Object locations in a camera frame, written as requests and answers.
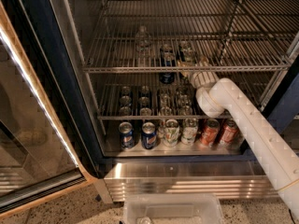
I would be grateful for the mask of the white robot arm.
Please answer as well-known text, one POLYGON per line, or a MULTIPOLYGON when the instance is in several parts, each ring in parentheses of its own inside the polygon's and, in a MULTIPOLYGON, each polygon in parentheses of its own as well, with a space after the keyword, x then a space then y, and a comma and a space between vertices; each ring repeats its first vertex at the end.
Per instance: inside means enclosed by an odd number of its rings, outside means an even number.
POLYGON ((278 196, 299 217, 299 157, 280 136, 298 113, 298 63, 283 78, 266 116, 231 79, 217 77, 208 61, 184 66, 183 72, 206 115, 231 114, 278 196))

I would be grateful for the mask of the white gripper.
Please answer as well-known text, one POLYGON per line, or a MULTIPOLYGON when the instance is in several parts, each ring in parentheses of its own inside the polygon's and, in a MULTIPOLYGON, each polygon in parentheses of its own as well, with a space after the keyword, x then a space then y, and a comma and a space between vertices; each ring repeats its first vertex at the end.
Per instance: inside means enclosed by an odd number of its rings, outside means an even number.
MULTIPOLYGON (((204 55, 200 56, 200 65, 209 66, 208 58, 204 55)), ((200 88, 212 88, 219 80, 215 72, 211 71, 195 71, 192 72, 194 68, 193 62, 183 62, 182 60, 177 60, 177 67, 180 69, 180 74, 184 78, 189 78, 190 83, 195 89, 200 88)))

